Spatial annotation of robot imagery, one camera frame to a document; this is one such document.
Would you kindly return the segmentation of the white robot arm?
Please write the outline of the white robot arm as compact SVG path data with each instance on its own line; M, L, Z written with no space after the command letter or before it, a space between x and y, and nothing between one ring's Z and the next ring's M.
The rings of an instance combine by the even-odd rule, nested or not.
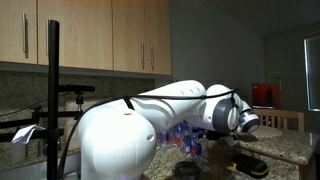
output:
M78 125L81 180L140 180L156 151L159 132L182 121L223 133L255 131L260 120L228 87L196 80L174 82L137 96L97 103Z

